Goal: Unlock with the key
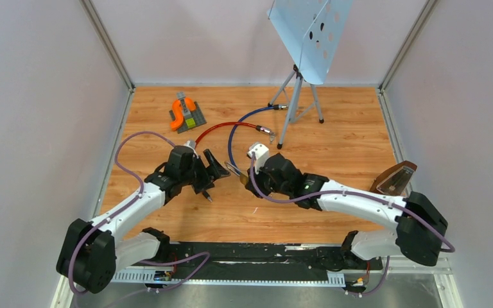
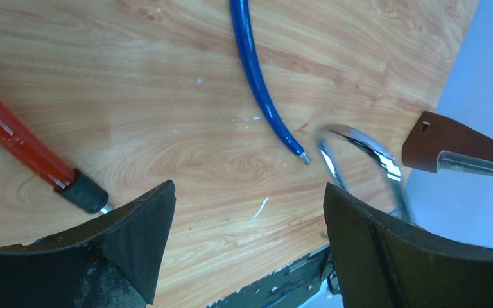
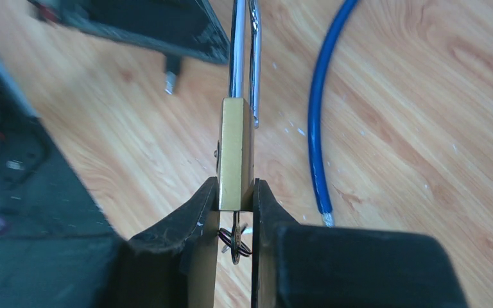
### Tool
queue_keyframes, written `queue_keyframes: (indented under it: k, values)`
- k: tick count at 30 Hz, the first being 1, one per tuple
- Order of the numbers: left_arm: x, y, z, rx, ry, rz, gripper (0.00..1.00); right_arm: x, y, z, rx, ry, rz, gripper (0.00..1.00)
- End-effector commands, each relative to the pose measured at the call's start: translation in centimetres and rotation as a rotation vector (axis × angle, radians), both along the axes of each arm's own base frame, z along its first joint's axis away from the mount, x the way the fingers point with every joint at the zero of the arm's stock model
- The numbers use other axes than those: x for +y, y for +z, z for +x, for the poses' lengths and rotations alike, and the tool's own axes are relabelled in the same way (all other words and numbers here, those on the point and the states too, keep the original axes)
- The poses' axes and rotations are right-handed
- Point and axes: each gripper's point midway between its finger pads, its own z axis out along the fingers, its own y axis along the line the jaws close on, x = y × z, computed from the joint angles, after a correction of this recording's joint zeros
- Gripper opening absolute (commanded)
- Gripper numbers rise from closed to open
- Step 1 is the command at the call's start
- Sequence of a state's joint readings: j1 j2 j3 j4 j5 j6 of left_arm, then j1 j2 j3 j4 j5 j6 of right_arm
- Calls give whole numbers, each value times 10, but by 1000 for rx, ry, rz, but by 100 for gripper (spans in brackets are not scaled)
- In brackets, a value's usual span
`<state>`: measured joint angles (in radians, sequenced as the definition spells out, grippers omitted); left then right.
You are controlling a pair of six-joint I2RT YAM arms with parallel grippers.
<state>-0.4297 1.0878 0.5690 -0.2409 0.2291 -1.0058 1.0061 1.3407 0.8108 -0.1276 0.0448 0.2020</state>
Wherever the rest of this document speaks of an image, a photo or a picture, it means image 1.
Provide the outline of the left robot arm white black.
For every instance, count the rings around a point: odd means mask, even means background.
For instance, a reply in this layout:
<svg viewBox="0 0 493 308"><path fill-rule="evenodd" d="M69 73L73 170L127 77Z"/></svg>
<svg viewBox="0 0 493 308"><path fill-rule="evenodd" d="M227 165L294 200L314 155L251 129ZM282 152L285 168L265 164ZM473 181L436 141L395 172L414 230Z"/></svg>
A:
<svg viewBox="0 0 493 308"><path fill-rule="evenodd" d="M184 187L207 194L215 181L230 176L211 153L199 156L190 146L175 146L139 188L111 210L88 221L78 218L67 229L56 271L67 278L75 294L99 293L114 274L141 261L156 265L171 257L169 237L154 228L124 236L146 216L167 205Z"/></svg>

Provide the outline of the brass padlock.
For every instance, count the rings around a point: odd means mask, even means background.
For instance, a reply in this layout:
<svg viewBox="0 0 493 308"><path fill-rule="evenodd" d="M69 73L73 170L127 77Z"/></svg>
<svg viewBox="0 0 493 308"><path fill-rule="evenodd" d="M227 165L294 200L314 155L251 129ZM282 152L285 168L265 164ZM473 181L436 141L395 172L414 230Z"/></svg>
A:
<svg viewBox="0 0 493 308"><path fill-rule="evenodd" d="M242 172L238 167L227 161L225 162L225 167L239 178L239 181L243 186L247 186L249 183L249 176L246 173Z"/></svg>

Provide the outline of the red cable lock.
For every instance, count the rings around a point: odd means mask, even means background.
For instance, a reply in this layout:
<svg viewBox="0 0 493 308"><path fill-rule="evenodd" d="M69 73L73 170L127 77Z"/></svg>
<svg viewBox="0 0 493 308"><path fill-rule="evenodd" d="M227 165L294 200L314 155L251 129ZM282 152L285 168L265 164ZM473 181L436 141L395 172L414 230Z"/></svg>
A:
<svg viewBox="0 0 493 308"><path fill-rule="evenodd" d="M275 134L274 132L263 126L263 125L256 125L256 124L252 124L252 123L244 123L244 122L239 122L239 121L229 121L229 122L223 122L223 123L219 123L219 124L216 124L216 125L213 125L211 127L209 127L208 129L206 129L204 132L202 132L196 139L195 139L195 143L196 145L199 145L201 140L209 133L211 133L212 131L218 129L218 128L223 128L225 126L231 126L233 128L237 128L238 126L246 126L246 127L249 127L249 128L253 128L253 129L256 129L258 132L262 132L266 135L269 135L270 137L274 137Z"/></svg>

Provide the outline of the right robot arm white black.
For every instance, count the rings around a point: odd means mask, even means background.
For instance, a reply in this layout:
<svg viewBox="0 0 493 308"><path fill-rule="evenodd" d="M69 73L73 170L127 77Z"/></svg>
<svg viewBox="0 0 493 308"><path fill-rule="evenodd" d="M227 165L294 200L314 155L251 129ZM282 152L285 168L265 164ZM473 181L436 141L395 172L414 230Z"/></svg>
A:
<svg viewBox="0 0 493 308"><path fill-rule="evenodd" d="M376 194L326 176L303 173L280 153L268 156L250 150L247 155L250 166L245 187L258 198L320 212L340 212L384 227L347 234L341 259L350 268L374 257L398 254L423 266L435 266L441 253L456 251L445 237L446 218L425 194Z"/></svg>

